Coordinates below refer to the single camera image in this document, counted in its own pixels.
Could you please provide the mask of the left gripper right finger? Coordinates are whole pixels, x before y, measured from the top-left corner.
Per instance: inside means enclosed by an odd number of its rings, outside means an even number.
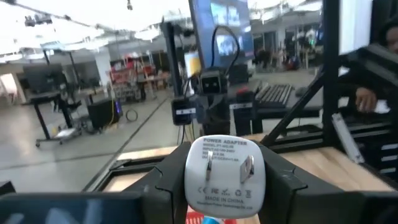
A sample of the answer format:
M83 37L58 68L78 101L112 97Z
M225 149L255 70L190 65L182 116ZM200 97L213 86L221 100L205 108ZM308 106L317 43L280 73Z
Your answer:
M395 224L398 192L344 191L265 146L261 224Z

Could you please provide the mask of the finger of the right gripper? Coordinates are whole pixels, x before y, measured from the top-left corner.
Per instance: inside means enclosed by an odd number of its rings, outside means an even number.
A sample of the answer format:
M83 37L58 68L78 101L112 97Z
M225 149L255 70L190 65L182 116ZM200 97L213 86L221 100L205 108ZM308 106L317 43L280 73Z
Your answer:
M216 123L215 119L213 118L215 112L215 107L209 107L205 110L205 117L202 124L202 130L204 135L216 134Z
M230 114L229 109L224 106L220 105L218 107L218 131L220 134L229 135L230 134Z

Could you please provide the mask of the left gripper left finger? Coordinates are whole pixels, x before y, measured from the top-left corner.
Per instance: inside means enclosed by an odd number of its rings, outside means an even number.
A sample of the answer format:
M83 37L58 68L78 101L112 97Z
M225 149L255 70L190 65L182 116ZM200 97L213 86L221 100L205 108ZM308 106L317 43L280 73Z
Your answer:
M189 149L181 144L121 192L6 194L0 224L184 224Z

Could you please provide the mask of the white grey plug adapter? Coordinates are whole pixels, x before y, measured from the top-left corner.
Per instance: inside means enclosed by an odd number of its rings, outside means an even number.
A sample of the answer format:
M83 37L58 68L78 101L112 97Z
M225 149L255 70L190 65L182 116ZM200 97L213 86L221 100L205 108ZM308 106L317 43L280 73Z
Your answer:
M260 147L237 136L196 139L185 164L184 189L189 206L206 216L239 219L256 215L266 192Z

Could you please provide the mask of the red plastic basket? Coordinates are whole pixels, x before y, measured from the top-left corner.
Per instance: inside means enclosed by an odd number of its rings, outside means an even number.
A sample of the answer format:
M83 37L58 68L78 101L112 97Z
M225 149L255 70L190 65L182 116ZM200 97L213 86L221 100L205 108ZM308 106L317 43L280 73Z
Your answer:
M201 224L204 217L204 214L198 212L188 212L186 216L185 224ZM235 219L222 219L224 224L237 224Z

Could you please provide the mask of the backlit keyboard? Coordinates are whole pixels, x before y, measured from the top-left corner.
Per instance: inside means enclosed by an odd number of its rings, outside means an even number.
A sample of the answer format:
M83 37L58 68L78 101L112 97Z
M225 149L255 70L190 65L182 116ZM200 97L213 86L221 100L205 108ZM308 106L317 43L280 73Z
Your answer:
M285 108L294 87L289 84L268 84L259 87L255 100L263 108Z

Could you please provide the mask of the silver aluminium extrusion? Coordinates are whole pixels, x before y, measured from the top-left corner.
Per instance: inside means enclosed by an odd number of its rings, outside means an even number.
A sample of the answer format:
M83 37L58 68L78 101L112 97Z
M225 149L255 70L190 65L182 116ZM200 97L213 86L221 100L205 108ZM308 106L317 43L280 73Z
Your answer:
M365 162L364 157L360 153L354 138L352 137L343 117L340 113L332 114L332 123L338 138L345 150L345 153L351 161L356 164L362 164Z

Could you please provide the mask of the parts shelf with bins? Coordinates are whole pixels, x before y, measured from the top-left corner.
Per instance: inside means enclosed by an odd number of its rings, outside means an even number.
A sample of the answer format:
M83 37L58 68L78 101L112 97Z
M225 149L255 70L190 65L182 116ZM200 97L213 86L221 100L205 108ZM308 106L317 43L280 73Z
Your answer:
M169 71L157 69L144 57L110 61L107 72L112 94L122 103L156 99L156 91L166 88Z

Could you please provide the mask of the black cabinet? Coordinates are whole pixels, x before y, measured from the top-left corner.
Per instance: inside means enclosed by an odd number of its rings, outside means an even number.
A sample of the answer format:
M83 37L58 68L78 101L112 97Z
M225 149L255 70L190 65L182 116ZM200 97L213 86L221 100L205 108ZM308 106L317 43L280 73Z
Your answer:
M117 123L123 111L119 100L105 98L87 106L88 114L94 129L103 129Z

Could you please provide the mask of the person's hand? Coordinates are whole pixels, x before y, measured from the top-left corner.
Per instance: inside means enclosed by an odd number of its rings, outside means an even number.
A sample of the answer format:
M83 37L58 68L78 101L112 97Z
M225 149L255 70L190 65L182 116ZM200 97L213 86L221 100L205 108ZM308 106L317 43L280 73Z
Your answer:
M373 91L363 87L356 90L356 106L359 112L371 113L375 110L376 105L377 96Z

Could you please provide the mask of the bright white screen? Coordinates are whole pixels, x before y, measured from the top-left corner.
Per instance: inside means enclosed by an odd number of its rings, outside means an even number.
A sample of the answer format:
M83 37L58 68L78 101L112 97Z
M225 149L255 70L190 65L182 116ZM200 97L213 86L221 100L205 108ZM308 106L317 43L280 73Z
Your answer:
M373 0L340 0L340 55L369 44L372 4Z

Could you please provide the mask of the black monitor on cart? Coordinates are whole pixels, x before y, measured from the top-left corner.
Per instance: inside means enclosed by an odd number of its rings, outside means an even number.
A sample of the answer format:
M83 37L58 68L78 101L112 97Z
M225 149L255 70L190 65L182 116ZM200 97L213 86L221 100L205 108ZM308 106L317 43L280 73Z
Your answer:
M23 66L23 71L33 93L55 91L67 82L60 64Z

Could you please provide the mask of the person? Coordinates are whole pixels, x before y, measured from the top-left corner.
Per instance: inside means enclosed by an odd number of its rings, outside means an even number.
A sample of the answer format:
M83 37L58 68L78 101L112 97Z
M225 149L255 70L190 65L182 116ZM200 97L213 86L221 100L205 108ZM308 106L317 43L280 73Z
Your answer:
M387 48L391 52L398 54L398 15L393 17L385 25L383 25L379 34L379 44ZM386 91L383 89L382 85L376 83L376 81L370 84L360 85L358 88L360 87L367 88L373 91L377 96L377 101L384 98L386 95Z

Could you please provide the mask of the colourful wall screen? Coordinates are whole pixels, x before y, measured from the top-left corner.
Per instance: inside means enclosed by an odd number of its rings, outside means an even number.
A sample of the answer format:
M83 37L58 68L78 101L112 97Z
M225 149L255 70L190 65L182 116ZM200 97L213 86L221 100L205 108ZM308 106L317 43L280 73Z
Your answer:
M188 0L204 68L254 58L248 0Z

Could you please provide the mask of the black aluminium table frame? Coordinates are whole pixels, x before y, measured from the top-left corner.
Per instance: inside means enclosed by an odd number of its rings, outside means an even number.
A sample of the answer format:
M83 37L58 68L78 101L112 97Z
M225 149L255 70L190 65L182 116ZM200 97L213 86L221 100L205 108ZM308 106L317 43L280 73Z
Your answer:
M332 127L332 113L337 112L338 99L337 96L332 96L333 91L337 90L338 74L340 68L339 59L339 39L340 39L340 0L322 0L323 1L323 20L324 20L324 31L326 34L325 49L324 49L324 64L323 64L323 75L319 75L323 81L323 129L322 132L318 132L318 136L315 140L305 141L305 136L298 135L296 137L277 139L279 134L284 128L293 120L288 114L286 117L277 124L277 126L268 134L264 135L261 141L255 140L261 143L263 146L267 146L275 152L295 152L299 150L309 150L321 147L334 147L337 148L341 143L337 141L337 133L335 128ZM189 146L188 142L181 144L180 146ZM135 163L144 161L148 163L151 160L161 161L166 156L174 152L177 146L162 147L158 149L148 149L145 151L138 152L127 152L125 156L138 156L133 159ZM107 162L100 172L97 173L83 188L83 192L94 191L95 188L99 187L100 182L105 179L110 167L118 160L121 153L117 153L109 162ZM382 187L387 189L398 190L398 183L394 182L390 178L383 176L382 174L376 173L377 171L370 165L366 165L365 162L357 164L355 167L361 167L370 177L366 177L365 180L372 180L380 182Z

